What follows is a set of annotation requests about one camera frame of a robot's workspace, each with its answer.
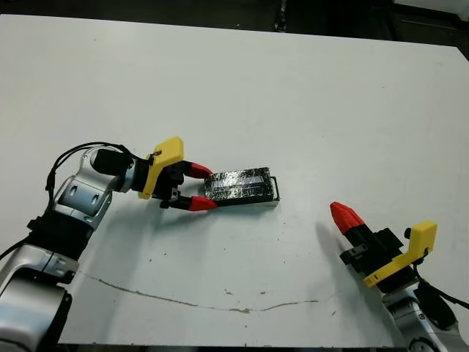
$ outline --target scratch mark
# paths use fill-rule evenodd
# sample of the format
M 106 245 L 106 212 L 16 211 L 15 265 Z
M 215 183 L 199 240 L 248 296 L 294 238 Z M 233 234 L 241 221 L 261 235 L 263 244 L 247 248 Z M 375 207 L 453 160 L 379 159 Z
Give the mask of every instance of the scratch mark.
M 249 309 L 249 308 L 245 308 L 245 309 L 238 309 L 238 308 L 230 308 L 230 309 L 223 309 L 223 308 L 220 308 L 218 310 L 228 310 L 230 312 L 238 312 L 238 313 L 243 313 L 243 314 L 251 314 L 251 310 L 252 309 Z
M 112 288 L 115 288 L 116 290 L 119 290 L 119 291 L 122 291 L 122 292 L 127 292 L 127 293 L 133 293 L 135 295 L 138 295 L 138 296 L 143 296 L 143 297 L 150 297 L 150 298 L 156 298 L 156 299 L 161 299 L 163 301 L 167 301 L 167 302 L 171 302 L 171 303 L 177 303 L 177 304 L 183 304 L 185 306 L 190 306 L 190 307 L 198 307 L 197 304 L 192 304 L 192 303 L 188 303 L 188 302 L 184 302 L 184 301 L 178 301 L 177 299 L 171 299 L 171 298 L 166 298 L 166 297 L 161 297 L 161 296 L 156 296 L 156 295 L 150 295 L 148 293 L 142 293 L 140 291 L 133 291 L 133 290 L 128 290 L 127 288 L 123 288 L 123 287 L 120 287 L 120 286 L 117 286 L 117 285 L 113 285 L 109 282 L 106 282 L 102 279 L 98 279 L 97 277 L 93 277 L 93 276 L 90 276 L 88 274 L 85 274 L 87 275 L 90 279 L 93 279 L 95 281 L 98 281 L 100 282 L 101 284 L 103 285 L 106 285 L 106 286 L 109 286 L 109 287 L 112 287 Z
M 143 292 L 140 292 L 140 291 L 137 291 L 137 290 L 129 290 L 127 288 L 123 288 L 123 287 L 111 284 L 110 282 L 104 281 L 104 280 L 102 280 L 98 277 L 94 277 L 93 275 L 89 275 L 87 273 L 84 273 L 83 271 L 78 271 L 78 272 L 82 273 L 84 276 L 90 278 L 91 280 L 94 280 L 96 282 L 99 282 L 100 284 L 103 284 L 105 286 L 111 287 L 115 290 L 119 290 L 119 291 L 122 291 L 122 292 L 132 293 L 134 295 L 147 297 L 147 298 L 160 299 L 161 301 L 166 301 L 166 302 L 175 303 L 175 304 L 181 304 L 183 306 L 188 306 L 188 307 L 219 310 L 219 311 L 223 311 L 223 312 L 237 312 L 237 313 L 241 313 L 241 314 L 251 314 L 251 312 L 266 312 L 268 310 L 277 309 L 277 308 L 285 307 L 285 306 L 292 306 L 292 305 L 296 305 L 296 304 L 317 303 L 318 302 L 315 299 L 311 299 L 311 300 L 307 300 L 307 301 L 298 301 L 298 302 L 286 302 L 286 303 L 276 304 L 275 306 L 271 306 L 271 307 L 267 307 L 267 308 L 263 308 L 263 309 L 255 309 L 255 308 L 239 309 L 239 308 L 222 308 L 222 307 L 201 306 L 201 305 L 193 304 L 193 303 L 190 303 L 190 302 L 179 301 L 177 299 L 172 299 L 172 298 L 167 298 L 167 297 L 162 297 L 162 296 L 157 296 L 157 295 L 150 295 L 149 293 L 143 293 Z M 340 291 L 335 292 L 333 295 L 327 297 L 323 301 L 327 301 L 331 297 L 337 295 L 339 292 Z
M 271 307 L 268 307 L 268 308 L 261 309 L 260 311 L 261 312 L 266 312 L 268 310 L 279 308 L 279 307 L 293 306 L 295 304 L 303 304 L 303 303 L 317 303 L 317 301 L 315 299 L 311 299 L 311 300 L 308 300 L 308 301 L 280 303 L 280 304 L 277 304 L 275 306 L 271 306 Z

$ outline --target red fingertip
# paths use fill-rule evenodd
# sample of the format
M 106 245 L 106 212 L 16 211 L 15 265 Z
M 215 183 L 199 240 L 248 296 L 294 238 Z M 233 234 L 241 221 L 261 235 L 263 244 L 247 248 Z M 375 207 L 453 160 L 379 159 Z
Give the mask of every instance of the red fingertip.
M 191 206 L 189 207 L 188 210 L 190 211 L 210 210 L 210 209 L 215 209 L 216 207 L 218 207 L 217 203 L 215 203 L 211 199 L 207 199 L 205 197 L 200 197 L 200 196 L 193 196 Z
M 188 176 L 192 178 L 204 178 L 205 176 L 211 175 L 212 173 L 213 172 L 209 168 L 196 163 L 192 163 L 191 170 Z
M 330 212 L 342 235 L 353 227 L 365 224 L 365 221 L 352 208 L 339 202 L 330 204 Z

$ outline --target dark floor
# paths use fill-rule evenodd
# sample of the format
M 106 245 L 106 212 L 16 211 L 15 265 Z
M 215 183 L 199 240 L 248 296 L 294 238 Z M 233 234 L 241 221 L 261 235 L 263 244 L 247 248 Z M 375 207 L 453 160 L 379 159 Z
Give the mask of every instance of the dark floor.
M 391 0 L 0 0 L 0 13 L 400 40 L 456 46 L 469 58 L 467 22 Z

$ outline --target robotic arm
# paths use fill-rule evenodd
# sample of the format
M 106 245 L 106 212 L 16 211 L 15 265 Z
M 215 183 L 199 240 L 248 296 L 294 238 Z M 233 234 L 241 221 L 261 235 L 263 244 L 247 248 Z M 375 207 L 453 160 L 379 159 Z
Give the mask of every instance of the robotic arm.
M 364 284 L 384 293 L 383 304 L 401 331 L 410 352 L 463 352 L 458 322 L 445 300 L 469 309 L 460 301 L 423 280 L 417 265 L 433 250 L 437 225 L 430 221 L 405 232 L 410 240 L 404 254 L 402 242 L 388 228 L 373 233 L 351 208 L 334 202 L 332 217 L 353 248 L 340 254 L 346 265 L 366 275 Z
M 29 222 L 29 236 L 11 248 L 15 251 L 0 272 L 0 351 L 46 351 L 57 343 L 72 304 L 63 286 L 78 270 L 78 258 L 113 192 L 132 189 L 143 199 L 161 199 L 162 208 L 217 207 L 210 199 L 184 197 L 178 191 L 185 175 L 204 178 L 212 173 L 183 160 L 178 137 L 159 144 L 147 159 L 120 145 L 98 144 L 83 144 L 57 159 L 46 186 L 48 207 Z M 79 150 L 85 150 L 80 169 L 53 197 L 56 169 Z

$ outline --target wrapped package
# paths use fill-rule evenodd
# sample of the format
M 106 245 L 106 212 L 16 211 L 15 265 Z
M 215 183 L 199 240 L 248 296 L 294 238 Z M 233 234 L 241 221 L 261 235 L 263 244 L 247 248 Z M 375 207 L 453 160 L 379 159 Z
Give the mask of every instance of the wrapped package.
M 206 176 L 204 187 L 205 197 L 218 206 L 261 202 L 275 205 L 280 200 L 276 179 L 270 176 L 268 167 L 211 174 Z

